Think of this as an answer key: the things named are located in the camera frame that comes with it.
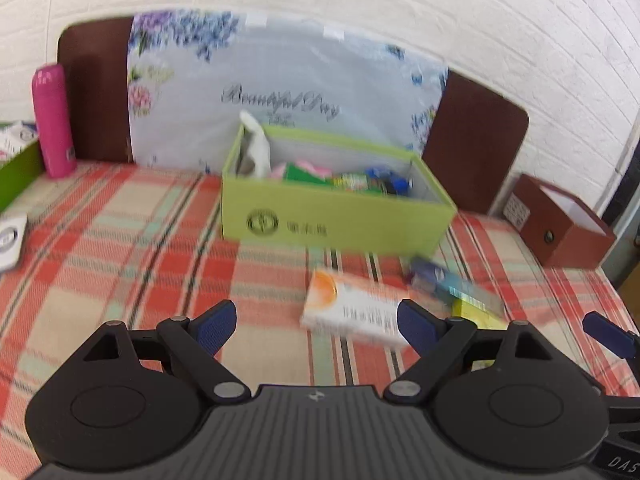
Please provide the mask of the yellow-green medicine box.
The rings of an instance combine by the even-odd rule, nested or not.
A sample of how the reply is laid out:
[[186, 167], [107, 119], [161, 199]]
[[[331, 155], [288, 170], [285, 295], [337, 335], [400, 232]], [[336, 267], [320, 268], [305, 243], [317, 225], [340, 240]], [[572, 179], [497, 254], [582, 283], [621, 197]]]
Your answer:
[[495, 316], [462, 299], [454, 300], [451, 314], [455, 318], [465, 318], [473, 322], [481, 330], [505, 330], [508, 327], [508, 322], [502, 316]]

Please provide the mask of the blue teal slim box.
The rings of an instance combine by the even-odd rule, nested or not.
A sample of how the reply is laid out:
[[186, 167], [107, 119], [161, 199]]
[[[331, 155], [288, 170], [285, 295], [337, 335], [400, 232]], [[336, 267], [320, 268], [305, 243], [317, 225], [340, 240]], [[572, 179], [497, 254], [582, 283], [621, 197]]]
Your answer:
[[424, 290], [448, 307], [464, 301], [495, 318], [506, 319], [506, 307], [499, 296], [431, 260], [413, 257], [409, 263], [409, 278], [413, 288]]

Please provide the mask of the white orange medicine box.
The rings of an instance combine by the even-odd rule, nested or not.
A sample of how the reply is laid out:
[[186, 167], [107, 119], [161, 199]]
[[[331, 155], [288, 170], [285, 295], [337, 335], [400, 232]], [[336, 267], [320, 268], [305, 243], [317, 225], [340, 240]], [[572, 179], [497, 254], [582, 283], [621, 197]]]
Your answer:
[[398, 328], [397, 310], [409, 298], [400, 288], [319, 268], [312, 274], [299, 322], [307, 330], [404, 348], [408, 342]]

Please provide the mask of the green fruit candy box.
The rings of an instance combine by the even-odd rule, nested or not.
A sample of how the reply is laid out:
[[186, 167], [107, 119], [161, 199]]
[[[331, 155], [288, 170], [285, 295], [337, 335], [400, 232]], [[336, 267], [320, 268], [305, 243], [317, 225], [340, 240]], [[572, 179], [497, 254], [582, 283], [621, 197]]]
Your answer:
[[328, 186], [329, 188], [332, 186], [330, 180], [317, 177], [311, 172], [293, 164], [288, 164], [288, 166], [285, 167], [282, 180], [288, 182]]

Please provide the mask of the blue plastic gum box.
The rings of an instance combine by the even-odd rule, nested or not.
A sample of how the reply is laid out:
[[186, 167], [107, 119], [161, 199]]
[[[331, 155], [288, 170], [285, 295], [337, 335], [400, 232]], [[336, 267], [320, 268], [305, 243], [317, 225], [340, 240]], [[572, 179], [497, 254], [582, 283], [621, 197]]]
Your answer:
[[366, 170], [366, 175], [369, 178], [380, 181], [387, 194], [408, 196], [412, 188], [412, 182], [409, 179], [401, 177], [398, 172], [391, 170], [388, 167], [381, 166], [368, 168]]

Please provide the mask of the brown open cardboard box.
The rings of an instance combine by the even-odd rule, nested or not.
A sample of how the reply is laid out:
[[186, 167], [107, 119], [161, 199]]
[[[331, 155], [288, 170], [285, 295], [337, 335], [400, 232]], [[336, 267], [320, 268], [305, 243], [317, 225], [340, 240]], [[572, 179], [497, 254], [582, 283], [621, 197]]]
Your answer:
[[616, 235], [580, 198], [522, 174], [502, 211], [544, 268], [594, 270]]

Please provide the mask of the plaid bed sheet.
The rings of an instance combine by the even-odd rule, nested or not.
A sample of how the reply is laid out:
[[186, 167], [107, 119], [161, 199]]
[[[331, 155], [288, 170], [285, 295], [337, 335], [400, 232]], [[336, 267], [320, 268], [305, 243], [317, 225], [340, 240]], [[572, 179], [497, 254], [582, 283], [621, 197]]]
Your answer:
[[[27, 404], [109, 320], [152, 328], [230, 299], [238, 327], [219, 357], [250, 387], [383, 388], [416, 360], [412, 351], [299, 325], [318, 266], [399, 287], [404, 260], [225, 240], [215, 177], [87, 162], [66, 179], [35, 180], [11, 204], [9, 215], [18, 214], [28, 218], [21, 259], [1, 277], [3, 478], [25, 478], [38, 467], [24, 426]], [[533, 323], [608, 393], [638, 394], [628, 365], [582, 330], [591, 311], [634, 327], [602, 272], [544, 269], [506, 222], [475, 214], [454, 219], [435, 260], [500, 296], [510, 318]]]

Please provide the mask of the large green cardboard box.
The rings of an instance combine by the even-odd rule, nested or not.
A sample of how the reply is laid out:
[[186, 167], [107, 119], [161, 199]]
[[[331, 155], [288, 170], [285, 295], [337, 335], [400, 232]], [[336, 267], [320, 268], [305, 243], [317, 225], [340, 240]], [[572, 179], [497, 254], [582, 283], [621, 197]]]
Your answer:
[[406, 196], [242, 174], [250, 134], [239, 130], [224, 163], [221, 229], [227, 240], [429, 257], [457, 206], [421, 157], [347, 136], [267, 126], [270, 162], [306, 160], [336, 174], [386, 167], [407, 179]]

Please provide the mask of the dark brown headboard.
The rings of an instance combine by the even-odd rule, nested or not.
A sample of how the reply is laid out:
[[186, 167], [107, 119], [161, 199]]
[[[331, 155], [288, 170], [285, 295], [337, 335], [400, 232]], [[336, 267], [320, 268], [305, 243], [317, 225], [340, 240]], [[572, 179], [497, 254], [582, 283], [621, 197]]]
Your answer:
[[[132, 18], [70, 25], [58, 38], [76, 156], [131, 162], [127, 44]], [[454, 70], [423, 160], [459, 208], [488, 214], [521, 148], [525, 110]]]

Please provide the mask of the white round charger device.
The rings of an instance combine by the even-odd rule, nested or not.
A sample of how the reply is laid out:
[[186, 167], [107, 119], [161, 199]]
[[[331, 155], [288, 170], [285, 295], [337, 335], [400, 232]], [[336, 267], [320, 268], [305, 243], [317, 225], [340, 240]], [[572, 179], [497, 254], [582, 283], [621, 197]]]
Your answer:
[[12, 270], [20, 261], [28, 217], [27, 214], [4, 218], [0, 222], [0, 272]]

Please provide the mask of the green box with items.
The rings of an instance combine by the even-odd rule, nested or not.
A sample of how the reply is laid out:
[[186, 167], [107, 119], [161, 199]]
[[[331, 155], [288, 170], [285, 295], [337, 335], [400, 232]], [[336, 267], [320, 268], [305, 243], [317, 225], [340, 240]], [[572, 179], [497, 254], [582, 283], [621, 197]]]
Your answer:
[[36, 125], [31, 122], [2, 122], [1, 211], [5, 211], [43, 173]]

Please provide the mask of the floral pillow Beautiful Day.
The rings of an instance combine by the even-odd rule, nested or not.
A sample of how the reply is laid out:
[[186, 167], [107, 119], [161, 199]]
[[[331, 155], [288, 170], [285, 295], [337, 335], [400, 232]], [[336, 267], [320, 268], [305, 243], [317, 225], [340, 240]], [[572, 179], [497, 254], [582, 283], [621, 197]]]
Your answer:
[[301, 18], [140, 13], [127, 52], [132, 156], [216, 174], [242, 112], [264, 126], [420, 152], [448, 75], [436, 58]]

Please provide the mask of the pink thermos bottle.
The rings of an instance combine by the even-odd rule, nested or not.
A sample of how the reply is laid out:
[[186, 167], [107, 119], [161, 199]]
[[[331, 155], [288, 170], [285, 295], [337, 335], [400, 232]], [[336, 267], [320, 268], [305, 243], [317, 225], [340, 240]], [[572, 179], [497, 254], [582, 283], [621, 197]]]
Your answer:
[[76, 169], [77, 162], [61, 64], [36, 70], [32, 76], [32, 105], [47, 174], [51, 179], [65, 178]]

